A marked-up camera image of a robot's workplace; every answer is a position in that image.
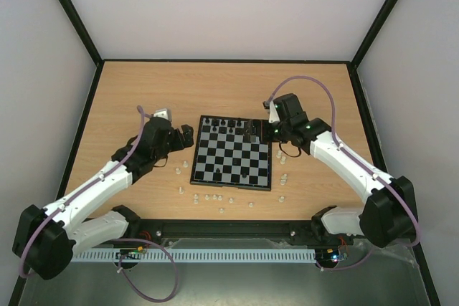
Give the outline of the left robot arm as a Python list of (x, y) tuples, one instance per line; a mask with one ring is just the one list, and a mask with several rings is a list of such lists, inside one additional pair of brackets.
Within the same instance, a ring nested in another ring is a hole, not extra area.
[(124, 206), (96, 219), (88, 216), (152, 172), (158, 161), (194, 144), (193, 128), (173, 128), (165, 113), (149, 115), (141, 124), (138, 135), (84, 184), (43, 208), (31, 205), (23, 210), (12, 247), (21, 260), (22, 277), (29, 277), (24, 271), (28, 267), (42, 279), (52, 279), (80, 252), (134, 231), (139, 217)]

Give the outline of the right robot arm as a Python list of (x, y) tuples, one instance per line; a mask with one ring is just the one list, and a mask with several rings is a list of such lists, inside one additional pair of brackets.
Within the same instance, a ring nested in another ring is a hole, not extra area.
[(292, 93), (265, 102), (267, 120), (249, 120), (243, 135), (263, 143), (291, 143), (341, 177), (361, 199), (361, 208), (329, 206), (312, 221), (314, 237), (323, 243), (338, 234), (363, 236), (383, 248), (406, 234), (418, 234), (414, 188), (404, 176), (394, 178), (356, 154), (320, 118), (309, 119)]

